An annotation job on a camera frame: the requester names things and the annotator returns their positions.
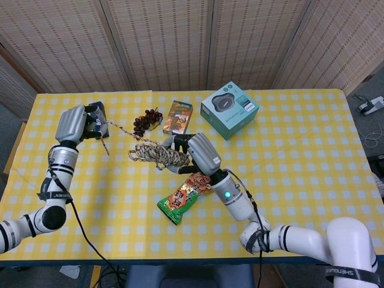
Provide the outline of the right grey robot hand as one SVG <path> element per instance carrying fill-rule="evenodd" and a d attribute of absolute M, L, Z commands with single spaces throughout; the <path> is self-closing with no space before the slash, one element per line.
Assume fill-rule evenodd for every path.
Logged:
<path fill-rule="evenodd" d="M 178 152 L 181 149 L 183 154 L 189 155 L 192 159 L 192 165 L 168 165 L 167 169 L 175 174 L 201 172 L 211 176 L 220 169 L 221 158 L 203 133 L 172 135 L 162 145 Z"/>

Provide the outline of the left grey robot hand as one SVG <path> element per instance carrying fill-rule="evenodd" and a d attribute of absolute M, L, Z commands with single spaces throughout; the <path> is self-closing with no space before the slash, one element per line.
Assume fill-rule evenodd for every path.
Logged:
<path fill-rule="evenodd" d="M 79 105 L 65 111 L 59 120 L 55 139 L 60 143 L 78 145 L 84 139 L 95 139 L 90 131 L 93 119 L 90 117 L 91 107 Z"/>

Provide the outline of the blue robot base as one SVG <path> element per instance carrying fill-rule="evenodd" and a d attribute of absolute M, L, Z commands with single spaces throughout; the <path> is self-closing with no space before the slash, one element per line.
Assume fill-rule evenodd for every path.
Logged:
<path fill-rule="evenodd" d="M 125 288 L 255 288 L 252 266 L 133 265 Z"/>

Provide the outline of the dark blue floral box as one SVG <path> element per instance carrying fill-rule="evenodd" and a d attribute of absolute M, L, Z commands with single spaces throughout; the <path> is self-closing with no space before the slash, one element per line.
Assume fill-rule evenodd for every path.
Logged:
<path fill-rule="evenodd" d="M 90 124 L 90 131 L 94 138 L 100 140 L 102 137 L 109 137 L 108 123 L 104 104 L 101 101 L 90 103 L 91 112 L 89 113 L 93 121 Z"/>

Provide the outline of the teal speaker box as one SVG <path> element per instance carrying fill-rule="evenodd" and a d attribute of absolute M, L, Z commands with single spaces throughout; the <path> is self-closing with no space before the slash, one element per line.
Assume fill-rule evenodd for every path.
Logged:
<path fill-rule="evenodd" d="M 254 120 L 259 105 L 238 85 L 230 81 L 205 98 L 201 116 L 225 139 L 230 139 Z"/>

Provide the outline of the orange blue carton box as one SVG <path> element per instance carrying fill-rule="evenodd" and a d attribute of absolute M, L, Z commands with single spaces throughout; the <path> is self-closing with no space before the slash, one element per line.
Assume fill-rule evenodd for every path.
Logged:
<path fill-rule="evenodd" d="M 185 134 L 192 112 L 192 104 L 174 100 L 164 123 L 163 133 L 169 135 Z"/>

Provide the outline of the green orange snack bag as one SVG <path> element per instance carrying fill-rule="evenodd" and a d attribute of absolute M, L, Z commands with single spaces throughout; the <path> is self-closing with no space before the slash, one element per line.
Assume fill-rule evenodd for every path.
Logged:
<path fill-rule="evenodd" d="M 172 194 L 160 200 L 157 207 L 174 225 L 179 225 L 198 198 L 211 192 L 210 177 L 193 173 Z"/>

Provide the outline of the dark red grape bunch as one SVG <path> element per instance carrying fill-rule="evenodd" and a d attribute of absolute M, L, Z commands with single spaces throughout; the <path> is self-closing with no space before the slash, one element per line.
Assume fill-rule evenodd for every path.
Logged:
<path fill-rule="evenodd" d="M 133 134 L 136 139 L 142 138 L 147 131 L 156 129 L 163 121 L 163 114 L 155 109 L 146 109 L 143 116 L 137 117 L 134 122 Z"/>

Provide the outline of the yellow white checked tablecloth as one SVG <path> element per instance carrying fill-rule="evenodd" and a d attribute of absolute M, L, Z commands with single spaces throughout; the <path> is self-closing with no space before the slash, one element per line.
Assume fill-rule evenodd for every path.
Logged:
<path fill-rule="evenodd" d="M 371 174 L 344 93 L 338 89 L 249 91 L 256 118 L 224 140 L 200 115 L 207 91 L 93 92 L 36 97 L 0 201 L 0 221 L 41 208 L 37 194 L 47 154 L 56 144 L 60 115 L 102 101 L 110 136 L 78 146 L 70 186 L 74 204 L 56 232 L 28 238 L 0 260 L 110 260 L 248 258 L 239 243 L 245 223 L 235 221 L 215 194 L 200 197 L 174 225 L 157 202 L 184 175 L 129 159 L 136 141 L 126 134 L 146 109 L 167 114 L 174 100 L 193 105 L 190 133 L 203 133 L 222 166 L 235 172 L 272 227 L 291 225 L 324 232 L 338 217 L 369 229 L 384 262 L 384 204 Z"/>

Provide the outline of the woven folding screen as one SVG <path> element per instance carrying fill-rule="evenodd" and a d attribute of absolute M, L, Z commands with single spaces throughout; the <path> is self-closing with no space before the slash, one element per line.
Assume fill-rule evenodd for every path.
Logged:
<path fill-rule="evenodd" d="M 0 0 L 0 105 L 39 93 L 338 88 L 384 65 L 384 0 Z"/>

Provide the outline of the white power strip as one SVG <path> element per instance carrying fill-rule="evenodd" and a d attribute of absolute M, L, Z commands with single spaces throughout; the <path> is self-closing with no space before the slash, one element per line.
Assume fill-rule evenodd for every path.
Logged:
<path fill-rule="evenodd" d="M 384 97 L 382 96 L 368 100 L 367 102 L 358 106 L 358 112 L 363 115 L 372 114 L 380 109 L 384 109 Z"/>

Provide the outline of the blue table frame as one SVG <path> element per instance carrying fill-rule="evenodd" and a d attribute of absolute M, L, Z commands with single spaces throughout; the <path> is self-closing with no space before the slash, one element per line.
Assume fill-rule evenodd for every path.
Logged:
<path fill-rule="evenodd" d="M 240 265 L 259 264 L 258 257 L 248 258 L 222 258 L 222 259 L 134 259 L 109 260 L 112 265 Z M 317 264 L 326 265 L 325 262 L 309 257 L 265 257 L 262 264 Z M 0 267 L 27 267 L 27 266 L 65 266 L 65 265 L 106 265 L 102 259 L 96 260 L 0 260 Z"/>

